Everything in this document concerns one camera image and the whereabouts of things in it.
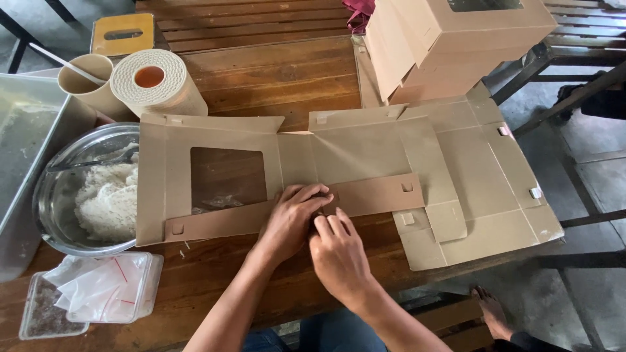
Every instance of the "stack of boxes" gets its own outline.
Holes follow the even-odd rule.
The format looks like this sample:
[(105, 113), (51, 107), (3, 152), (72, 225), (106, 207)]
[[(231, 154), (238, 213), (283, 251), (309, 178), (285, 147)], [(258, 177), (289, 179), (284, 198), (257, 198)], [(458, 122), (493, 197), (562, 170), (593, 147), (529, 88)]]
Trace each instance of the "stack of boxes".
[(464, 95), (556, 26), (541, 0), (376, 0), (364, 40), (391, 105)]

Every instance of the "bare foot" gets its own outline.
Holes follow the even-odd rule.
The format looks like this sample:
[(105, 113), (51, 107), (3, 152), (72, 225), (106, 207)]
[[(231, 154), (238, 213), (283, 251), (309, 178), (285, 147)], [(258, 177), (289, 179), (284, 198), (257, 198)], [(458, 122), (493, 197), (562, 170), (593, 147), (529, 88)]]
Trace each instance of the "bare foot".
[(471, 295), (478, 300), (480, 308), (485, 316), (485, 323), (489, 327), (491, 336), (494, 339), (505, 339), (511, 341), (513, 330), (506, 323), (505, 312), (497, 298), (489, 291), (480, 286), (476, 286), (471, 290)]

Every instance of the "hand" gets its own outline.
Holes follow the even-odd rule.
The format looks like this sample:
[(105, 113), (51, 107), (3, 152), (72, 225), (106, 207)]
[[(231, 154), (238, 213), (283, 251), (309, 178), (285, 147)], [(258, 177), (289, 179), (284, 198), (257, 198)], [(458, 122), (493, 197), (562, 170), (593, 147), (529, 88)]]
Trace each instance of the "hand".
[(282, 194), (277, 194), (270, 219), (250, 252), (260, 254), (272, 269), (292, 257), (306, 241), (313, 213), (333, 198), (332, 194), (313, 196), (328, 191), (328, 187), (322, 184), (291, 185)]
[(346, 213), (320, 215), (317, 234), (309, 239), (317, 277), (328, 292), (351, 311), (365, 303), (370, 293), (382, 289), (369, 270), (363, 242)]

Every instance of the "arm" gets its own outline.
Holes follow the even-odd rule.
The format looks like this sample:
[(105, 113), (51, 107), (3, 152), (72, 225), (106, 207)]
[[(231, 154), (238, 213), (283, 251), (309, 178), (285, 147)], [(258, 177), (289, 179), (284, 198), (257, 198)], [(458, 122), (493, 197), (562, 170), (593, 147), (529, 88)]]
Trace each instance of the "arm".
[(276, 197), (267, 227), (244, 264), (215, 303), (183, 352), (235, 352), (242, 349), (254, 312), (274, 269), (293, 256), (306, 241), (311, 215), (332, 201), (322, 184), (294, 185)]
[(394, 352), (452, 352), (443, 341), (400, 307), (374, 279), (363, 243), (341, 209), (315, 218), (309, 240), (313, 266), (326, 289), (374, 329)]

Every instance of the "person's left hand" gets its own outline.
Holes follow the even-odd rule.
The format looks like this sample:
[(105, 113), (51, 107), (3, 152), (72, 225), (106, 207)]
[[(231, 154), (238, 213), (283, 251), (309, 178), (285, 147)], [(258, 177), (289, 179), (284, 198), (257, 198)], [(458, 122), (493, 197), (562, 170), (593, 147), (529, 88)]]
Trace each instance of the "person's left hand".
[(313, 196), (328, 191), (322, 184), (291, 185), (277, 194), (276, 206), (251, 253), (260, 254), (272, 268), (292, 257), (306, 242), (312, 215), (333, 198), (332, 194)]

